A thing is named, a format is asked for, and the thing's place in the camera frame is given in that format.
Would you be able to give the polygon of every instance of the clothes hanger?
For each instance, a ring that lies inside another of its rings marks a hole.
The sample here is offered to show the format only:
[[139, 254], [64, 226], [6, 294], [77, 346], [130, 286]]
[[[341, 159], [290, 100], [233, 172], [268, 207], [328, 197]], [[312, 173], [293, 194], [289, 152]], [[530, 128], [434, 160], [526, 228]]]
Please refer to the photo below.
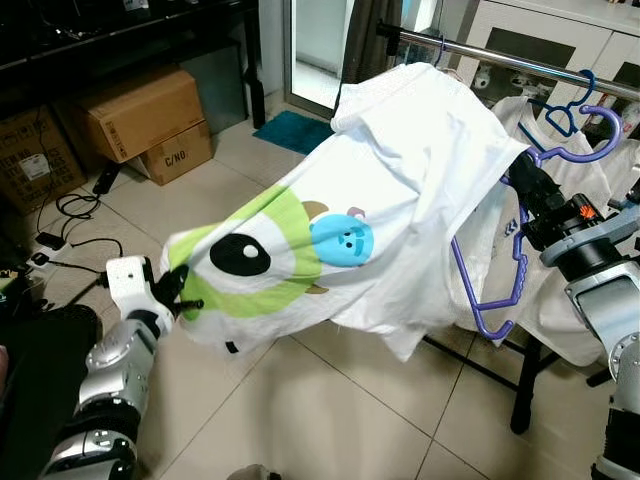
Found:
[[[579, 107], [584, 102], [586, 102], [591, 96], [591, 94], [593, 93], [593, 89], [596, 84], [596, 76], [593, 74], [591, 70], [586, 70], [586, 69], [580, 70], [580, 73], [582, 73], [585, 77], [589, 79], [589, 87], [587, 88], [587, 91], [585, 92], [585, 94], [582, 96], [580, 100], [571, 101], [566, 105], [557, 105], [557, 106], [549, 105], [547, 103], [541, 102], [540, 100], [536, 100], [535, 98], [530, 98], [528, 100], [529, 103], [533, 105], [538, 105], [539, 107], [542, 107], [543, 109], [546, 110], [544, 118], [547, 120], [547, 122], [551, 124], [553, 128], [555, 128], [558, 132], [560, 132], [560, 134], [565, 138], [569, 138], [571, 135], [573, 135], [574, 133], [580, 130], [578, 127], [576, 127], [575, 119], [573, 118], [573, 113], [571, 112], [571, 108]], [[553, 118], [551, 118], [551, 115], [554, 112], [563, 112], [567, 116], [567, 118], [569, 119], [568, 130], [564, 130]], [[523, 130], [525, 135], [527, 135], [528, 137], [531, 135], [529, 134], [529, 132], [526, 131], [524, 126], [520, 124], [518, 125]]]
[[[572, 163], [594, 162], [609, 154], [618, 145], [622, 132], [622, 120], [613, 110], [604, 107], [583, 105], [582, 107], [580, 107], [580, 113], [601, 115], [611, 124], [611, 130], [613, 134], [607, 144], [597, 152], [588, 155], [576, 155], [567, 151], [563, 147], [555, 147], [547, 151], [541, 151], [535, 147], [529, 147], [527, 150], [525, 150], [525, 153], [533, 159], [537, 167], [540, 167], [544, 160], [555, 156], [559, 156]], [[511, 185], [509, 182], [509, 178], [506, 175], [503, 175], [500, 181], [505, 185]], [[529, 214], [522, 207], [522, 205], [519, 205], [519, 215], [520, 225], [529, 221]], [[458, 244], [458, 240], [455, 236], [453, 237], [453, 240], [451, 240], [453, 256], [456, 260], [456, 264], [458, 265], [458, 270], [460, 271], [460, 276], [462, 278], [462, 283], [464, 284], [464, 289], [467, 293], [467, 298], [469, 299], [469, 303], [471, 304], [471, 311], [476, 322], [476, 327], [485, 338], [488, 338], [490, 340], [502, 340], [509, 334], [514, 325], [512, 320], [507, 320], [498, 330], [496, 330], [495, 332], [491, 331], [487, 328], [486, 323], [484, 322], [482, 312], [486, 310], [511, 307], [516, 305], [520, 300], [522, 291], [524, 290], [527, 264], [529, 261], [527, 256], [522, 253], [523, 236], [524, 234], [522, 233], [522, 230], [520, 230], [514, 235], [513, 238], [513, 251], [511, 256], [517, 262], [517, 267], [513, 288], [511, 290], [511, 296], [503, 300], [486, 303], [478, 303], [475, 292], [473, 290], [473, 285], [471, 284], [471, 280], [469, 279], [467, 267], [465, 266], [464, 259], [462, 257], [462, 252], [460, 249], [460, 245]]]

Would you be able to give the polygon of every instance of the black rack leg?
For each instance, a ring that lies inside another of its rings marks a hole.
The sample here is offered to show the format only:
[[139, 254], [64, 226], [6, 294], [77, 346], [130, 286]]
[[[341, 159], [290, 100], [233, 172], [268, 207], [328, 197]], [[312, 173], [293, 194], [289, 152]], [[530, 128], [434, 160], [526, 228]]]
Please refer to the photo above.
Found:
[[260, 61], [260, 17], [254, 9], [244, 14], [244, 32], [247, 41], [247, 72], [245, 81], [251, 91], [251, 112], [253, 128], [260, 128], [266, 121], [264, 108], [264, 87], [258, 79], [258, 62]]
[[611, 380], [611, 372], [609, 372], [608, 368], [605, 368], [587, 378], [587, 385], [593, 388], [602, 385], [609, 380]]
[[538, 375], [541, 350], [542, 344], [529, 335], [518, 390], [516, 391], [516, 401], [511, 414], [511, 431], [516, 435], [526, 432], [531, 422], [531, 400], [533, 399], [533, 386]]

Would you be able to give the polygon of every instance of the cardboard box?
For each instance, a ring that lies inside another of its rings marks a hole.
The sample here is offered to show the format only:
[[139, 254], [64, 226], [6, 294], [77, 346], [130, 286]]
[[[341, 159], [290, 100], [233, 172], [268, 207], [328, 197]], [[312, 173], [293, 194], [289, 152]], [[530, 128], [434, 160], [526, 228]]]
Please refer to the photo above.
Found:
[[207, 122], [201, 122], [147, 150], [130, 164], [158, 185], [165, 185], [213, 157]]
[[175, 68], [135, 77], [75, 104], [88, 142], [118, 163], [204, 120], [195, 80]]
[[0, 122], [0, 190], [20, 213], [40, 208], [51, 182], [49, 201], [85, 181], [46, 106]]

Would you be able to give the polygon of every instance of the curtain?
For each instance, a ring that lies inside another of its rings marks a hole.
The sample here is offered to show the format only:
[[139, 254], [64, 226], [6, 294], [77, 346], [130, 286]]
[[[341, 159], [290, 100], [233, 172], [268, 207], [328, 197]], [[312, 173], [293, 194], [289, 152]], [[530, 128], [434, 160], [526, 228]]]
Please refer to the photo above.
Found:
[[355, 0], [342, 66], [342, 83], [360, 83], [386, 70], [386, 40], [378, 20], [400, 26], [402, 0]]

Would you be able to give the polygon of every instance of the purple hanger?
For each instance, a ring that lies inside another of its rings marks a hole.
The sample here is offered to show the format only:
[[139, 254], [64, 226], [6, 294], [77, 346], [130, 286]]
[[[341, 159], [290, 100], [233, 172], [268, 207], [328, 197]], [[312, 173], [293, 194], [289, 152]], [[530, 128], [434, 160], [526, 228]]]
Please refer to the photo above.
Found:
[[[555, 147], [551, 150], [547, 150], [546, 152], [540, 152], [534, 147], [529, 147], [526, 150], [526, 153], [533, 159], [537, 167], [542, 165], [543, 160], [547, 160], [556, 155], [564, 158], [565, 160], [573, 163], [589, 163], [594, 162], [596, 160], [600, 160], [605, 155], [609, 154], [620, 141], [620, 134], [622, 131], [622, 120], [620, 117], [613, 111], [604, 107], [595, 107], [589, 105], [583, 105], [580, 107], [580, 113], [583, 114], [595, 114], [601, 115], [605, 117], [609, 124], [611, 125], [611, 130], [613, 132], [609, 142], [597, 152], [591, 153], [589, 155], [576, 155], [562, 147]], [[511, 185], [509, 183], [509, 179], [506, 176], [503, 176], [500, 181], [505, 185]], [[522, 207], [519, 206], [520, 211], [520, 225], [526, 223], [529, 220], [529, 214]], [[473, 285], [471, 284], [471, 280], [469, 279], [469, 273], [467, 272], [467, 267], [464, 264], [464, 259], [462, 258], [462, 252], [460, 251], [460, 245], [458, 245], [458, 240], [456, 237], [453, 237], [451, 240], [451, 248], [453, 249], [453, 256], [456, 259], [456, 263], [458, 264], [458, 270], [460, 271], [460, 276], [462, 277], [462, 283], [464, 284], [464, 289], [467, 292], [467, 298], [469, 299], [469, 303], [471, 304], [471, 311], [473, 312], [473, 318], [476, 321], [476, 326], [478, 327], [478, 331], [486, 338], [490, 340], [501, 340], [505, 338], [511, 329], [513, 328], [513, 321], [507, 320], [497, 331], [492, 332], [487, 329], [486, 324], [484, 323], [484, 319], [482, 318], [482, 311], [484, 310], [494, 310], [497, 308], [504, 307], [512, 307], [518, 303], [520, 297], [522, 296], [522, 291], [524, 289], [524, 281], [525, 274], [527, 272], [527, 256], [522, 253], [522, 238], [523, 233], [520, 230], [513, 237], [513, 253], [512, 258], [518, 263], [516, 268], [516, 278], [513, 283], [513, 289], [511, 290], [511, 296], [509, 298], [505, 298], [504, 300], [497, 300], [494, 302], [487, 303], [478, 303], [476, 299], [475, 292], [473, 291]]]

